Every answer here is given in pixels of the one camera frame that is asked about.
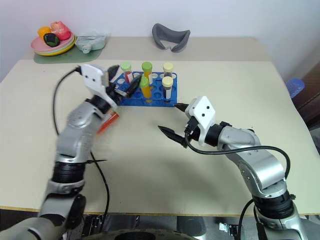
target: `test tube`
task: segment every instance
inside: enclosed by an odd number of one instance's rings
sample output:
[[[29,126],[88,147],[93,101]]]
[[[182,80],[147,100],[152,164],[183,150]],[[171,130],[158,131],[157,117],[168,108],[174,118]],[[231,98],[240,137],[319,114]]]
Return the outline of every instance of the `test tube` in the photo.
[[[123,71],[125,81],[130,84],[134,80],[134,74],[131,71],[131,63],[124,61],[121,63],[121,69]]]
[[[169,102],[169,99],[171,98],[171,91],[172,91],[172,85],[174,84],[174,80],[170,76],[165,76],[162,78],[162,86],[163,86],[163,96],[165,99],[165,102]]]
[[[152,93],[151,93],[151,88],[149,86],[149,80],[144,75],[141,77],[141,81],[140,81],[139,87],[141,88],[141,92],[142,92],[143,96],[146,99],[151,98]],[[152,103],[152,100],[146,100],[146,102],[147,103]]]
[[[149,84],[151,85],[153,83],[152,63],[149,61],[145,61],[144,63],[142,63],[142,70],[143,70],[143,75],[149,79]]]
[[[163,64],[163,77],[172,77],[172,70],[174,65],[171,62],[166,62]]]

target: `blue container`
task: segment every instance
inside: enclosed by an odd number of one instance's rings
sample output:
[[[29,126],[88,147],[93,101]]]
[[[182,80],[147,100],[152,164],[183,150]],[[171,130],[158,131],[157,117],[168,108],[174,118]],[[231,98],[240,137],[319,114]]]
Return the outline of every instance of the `blue container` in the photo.
[[[305,88],[305,83],[301,79],[298,78],[292,78],[289,81],[285,83],[286,88],[289,91],[290,98],[294,98],[295,96],[298,95],[304,88]]]
[[[133,75],[136,74],[144,74],[142,71],[134,71]],[[135,93],[131,96],[131,98],[124,98],[120,103],[121,106],[145,106],[145,107],[174,107],[177,103],[177,95],[178,95],[178,76],[176,73],[172,73],[173,86],[171,91],[171,98],[164,98],[164,88],[162,86],[162,78],[163,72],[152,72],[153,83],[150,85],[152,87],[151,93],[152,96],[150,98],[145,98],[141,92],[141,89],[135,91]],[[129,84],[125,81],[124,74],[121,74],[114,83],[118,85],[118,89],[125,91]]]

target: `beige cap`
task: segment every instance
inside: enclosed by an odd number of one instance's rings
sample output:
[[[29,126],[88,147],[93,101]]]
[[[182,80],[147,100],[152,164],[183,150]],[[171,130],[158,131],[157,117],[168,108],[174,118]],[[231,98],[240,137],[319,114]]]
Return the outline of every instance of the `beige cap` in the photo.
[[[166,62],[165,64],[163,64],[163,71],[164,72],[172,72],[172,70],[174,69],[174,65],[171,62]]]
[[[166,88],[171,88],[174,84],[174,80],[170,76],[165,76],[162,78],[162,85]]]

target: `gray eye mask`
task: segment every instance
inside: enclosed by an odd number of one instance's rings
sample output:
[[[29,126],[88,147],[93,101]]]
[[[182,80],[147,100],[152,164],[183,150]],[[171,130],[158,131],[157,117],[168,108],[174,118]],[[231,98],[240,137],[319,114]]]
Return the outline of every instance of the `gray eye mask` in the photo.
[[[173,31],[160,23],[156,23],[152,28],[152,35],[156,46],[160,49],[167,49],[160,40],[176,43],[171,52],[179,53],[187,45],[190,36],[190,30],[186,31]]]

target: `green mat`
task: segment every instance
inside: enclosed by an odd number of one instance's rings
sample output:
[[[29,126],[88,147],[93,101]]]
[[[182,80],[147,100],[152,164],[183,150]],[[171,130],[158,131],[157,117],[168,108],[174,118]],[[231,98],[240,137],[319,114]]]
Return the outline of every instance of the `green mat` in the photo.
[[[84,54],[76,46],[72,47],[69,51],[66,51],[56,56],[41,56],[34,54],[33,60],[37,64],[66,64],[66,63],[84,63],[95,60],[100,56],[102,49],[90,51]]]

